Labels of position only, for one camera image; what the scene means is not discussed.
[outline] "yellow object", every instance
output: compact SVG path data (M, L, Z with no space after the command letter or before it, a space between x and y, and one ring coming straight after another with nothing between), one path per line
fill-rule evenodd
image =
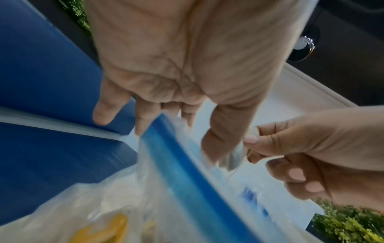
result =
M128 217L122 213L116 214L109 227L103 231L90 234L92 225L78 230L70 243L122 243L128 228Z

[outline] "wrinkled hand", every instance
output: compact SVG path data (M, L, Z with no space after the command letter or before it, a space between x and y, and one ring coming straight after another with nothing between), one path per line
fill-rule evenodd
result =
M299 199L384 210L384 106L346 108L257 127L246 136L248 160L267 162L270 174Z
M86 0L104 70L94 121L136 100L136 134L161 110L191 126L218 104L202 148L216 161L242 139L303 29L307 0Z

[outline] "white trim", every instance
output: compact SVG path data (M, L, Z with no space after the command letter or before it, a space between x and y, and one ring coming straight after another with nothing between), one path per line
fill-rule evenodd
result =
M308 88L314 91L325 93L325 96L332 102L341 103L346 107L358 107L358 105L356 105L352 101L346 99L345 97L336 93L335 91L328 88L327 86L319 83L315 79L311 78L310 76L306 75L305 73L296 69L295 67L289 65L288 63L285 63L282 73L285 73L293 77L296 81L306 85Z
M102 129L70 123L62 120L48 118L28 112L14 110L0 106L0 122L28 127L54 130L64 133L74 133L103 139L119 140L121 135Z

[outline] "fingernail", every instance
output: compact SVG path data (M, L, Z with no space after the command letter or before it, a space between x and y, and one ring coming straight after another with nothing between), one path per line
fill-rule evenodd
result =
M321 183L318 181L308 182L305 185L305 189L307 189L307 191L312 193L318 193L325 190L324 187L321 185Z
M288 175L292 178L292 179L295 179L297 181L305 181L306 178L304 176L304 172L302 169L300 168L295 168L295 169L290 169L288 171Z
M255 143L257 143L257 137L256 137L255 135L252 135L252 134L247 134L247 135L244 137L243 141L244 141L245 143L252 143L252 144L255 144Z

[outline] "green shrub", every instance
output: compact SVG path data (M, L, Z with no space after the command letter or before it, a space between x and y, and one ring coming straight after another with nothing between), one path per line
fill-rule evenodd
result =
M336 206L320 200L325 215L315 215L315 230L342 243L384 243L384 216L369 209Z
M91 37L87 16L84 11L82 0L58 0L66 12L84 30L87 36Z

